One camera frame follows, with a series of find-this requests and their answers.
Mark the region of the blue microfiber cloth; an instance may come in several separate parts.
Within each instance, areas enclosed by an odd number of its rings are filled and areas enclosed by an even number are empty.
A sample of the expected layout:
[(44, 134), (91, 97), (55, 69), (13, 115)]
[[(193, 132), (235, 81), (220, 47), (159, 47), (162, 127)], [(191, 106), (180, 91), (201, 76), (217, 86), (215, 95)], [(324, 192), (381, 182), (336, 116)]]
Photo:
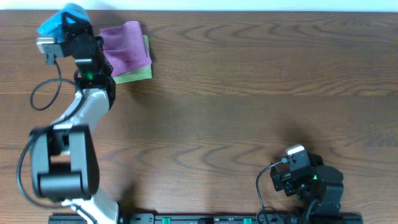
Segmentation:
[(64, 12), (70, 13), (80, 19), (90, 21), (87, 12), (81, 6), (75, 3), (68, 3), (63, 9), (59, 10), (37, 28), (37, 33), (40, 36), (54, 36), (57, 38), (58, 42), (64, 42), (65, 37), (62, 31), (62, 14)]

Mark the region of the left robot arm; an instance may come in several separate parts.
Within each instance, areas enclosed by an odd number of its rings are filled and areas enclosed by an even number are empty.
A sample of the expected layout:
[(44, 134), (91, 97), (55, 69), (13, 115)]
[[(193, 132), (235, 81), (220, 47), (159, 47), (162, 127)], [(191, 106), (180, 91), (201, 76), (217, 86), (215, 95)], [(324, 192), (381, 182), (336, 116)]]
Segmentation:
[(116, 98), (113, 68), (103, 53), (104, 40), (95, 36), (88, 19), (70, 12), (60, 15), (64, 40), (38, 37), (48, 65), (72, 56), (77, 71), (70, 83), (75, 99), (52, 124), (35, 128), (24, 152), (30, 154), (32, 188), (50, 208), (70, 207), (87, 223), (119, 223), (119, 205), (100, 189), (100, 169), (91, 137)]

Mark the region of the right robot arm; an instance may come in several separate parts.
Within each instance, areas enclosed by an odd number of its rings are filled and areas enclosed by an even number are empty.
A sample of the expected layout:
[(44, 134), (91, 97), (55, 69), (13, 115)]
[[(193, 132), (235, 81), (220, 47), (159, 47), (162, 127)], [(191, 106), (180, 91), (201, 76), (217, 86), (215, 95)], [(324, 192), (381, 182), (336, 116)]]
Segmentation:
[(343, 173), (331, 166), (307, 166), (283, 172), (271, 169), (276, 191), (296, 195), (303, 207), (285, 218), (286, 223), (344, 223), (340, 215)]

